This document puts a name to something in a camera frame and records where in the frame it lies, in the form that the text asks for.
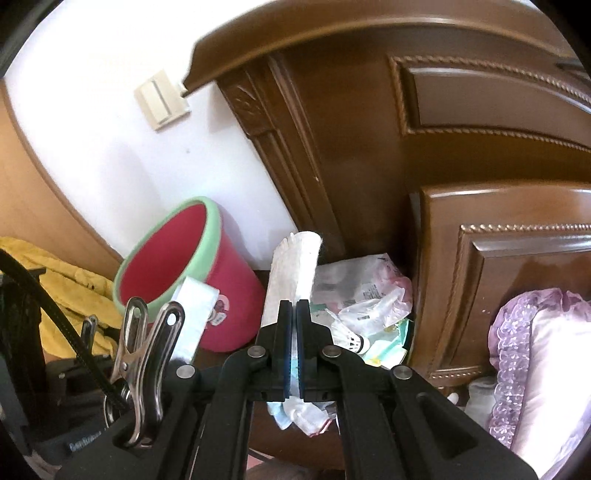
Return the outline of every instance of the metal clip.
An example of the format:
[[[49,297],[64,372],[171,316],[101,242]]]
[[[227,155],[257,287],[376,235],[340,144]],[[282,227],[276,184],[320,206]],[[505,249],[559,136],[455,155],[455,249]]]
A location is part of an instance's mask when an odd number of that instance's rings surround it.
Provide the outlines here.
[[[88,353],[92,355],[92,345],[95,342],[96,326],[99,323],[99,319],[96,315],[90,315],[82,322],[82,330],[80,331],[80,340],[88,350]]]
[[[148,445],[157,434],[162,421],[161,387],[164,368],[170,359],[184,322],[183,307],[171,301],[160,309],[148,330],[148,306],[139,297],[129,300],[119,347],[115,357],[111,383],[119,387],[121,396],[132,402],[135,425],[126,447]],[[118,415],[105,399],[105,421],[110,426]]]

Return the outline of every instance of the black strap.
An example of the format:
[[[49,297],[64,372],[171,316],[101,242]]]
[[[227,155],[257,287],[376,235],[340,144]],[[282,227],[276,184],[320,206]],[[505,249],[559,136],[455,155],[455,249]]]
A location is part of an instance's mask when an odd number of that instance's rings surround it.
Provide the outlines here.
[[[47,313],[47,316],[56,324],[60,332],[72,346],[76,355],[89,370],[107,399],[118,409],[122,411],[127,410],[127,404],[117,394],[113,385],[111,385],[109,380],[103,375],[103,372],[96,366],[92,354],[84,347],[76,330],[74,330],[74,327],[56,305],[56,302],[53,301],[45,289],[43,289],[28,270],[3,249],[0,249],[0,271],[11,277],[19,287],[25,290],[37,301],[39,306],[45,311],[45,313]]]

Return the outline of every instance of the white towel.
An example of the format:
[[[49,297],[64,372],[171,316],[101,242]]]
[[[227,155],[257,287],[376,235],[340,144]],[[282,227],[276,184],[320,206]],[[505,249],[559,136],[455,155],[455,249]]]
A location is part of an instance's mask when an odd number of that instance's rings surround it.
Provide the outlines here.
[[[261,327],[277,322],[279,302],[309,300],[322,239],[314,232],[292,233],[273,252]]]
[[[292,233],[275,249],[262,327],[277,322],[281,300],[289,300],[295,306],[299,300],[310,299],[321,244],[322,239],[317,233],[300,232]],[[308,436],[323,432],[330,424],[329,415],[313,403],[305,403],[299,396],[297,337],[294,331],[291,339],[290,397],[282,406],[269,403],[268,410],[282,430],[293,421]]]

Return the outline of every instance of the metal screw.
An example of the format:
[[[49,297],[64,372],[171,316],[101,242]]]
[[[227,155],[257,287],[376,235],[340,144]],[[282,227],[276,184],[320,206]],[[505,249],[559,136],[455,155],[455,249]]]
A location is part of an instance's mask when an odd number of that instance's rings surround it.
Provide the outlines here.
[[[392,372],[394,373],[394,376],[399,380],[408,380],[413,375],[413,371],[406,365],[396,365],[392,369]]]
[[[340,355],[340,347],[336,345],[326,345],[322,349],[322,354],[328,358],[337,358]]]
[[[265,347],[260,345],[253,345],[248,349],[248,356],[251,358],[260,358],[262,356],[265,356],[266,352],[267,351],[265,350]]]
[[[193,365],[181,365],[177,368],[177,377],[191,378],[195,374],[195,367]]]

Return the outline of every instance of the purple lace trim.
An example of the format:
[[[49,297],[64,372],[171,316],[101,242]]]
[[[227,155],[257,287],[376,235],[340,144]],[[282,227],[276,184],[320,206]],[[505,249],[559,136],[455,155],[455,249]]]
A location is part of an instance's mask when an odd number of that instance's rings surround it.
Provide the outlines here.
[[[489,432],[511,448],[519,423],[530,367],[531,322],[541,309],[575,309],[591,321],[591,310],[579,295],[559,288],[531,291],[509,301],[499,311],[489,331],[491,364],[498,370],[496,404]]]
[[[496,330],[499,373],[489,431],[507,448],[511,448],[525,394],[530,365],[530,327],[538,312],[536,300],[532,295],[523,295],[511,310],[503,308],[499,312],[502,314],[502,323]]]

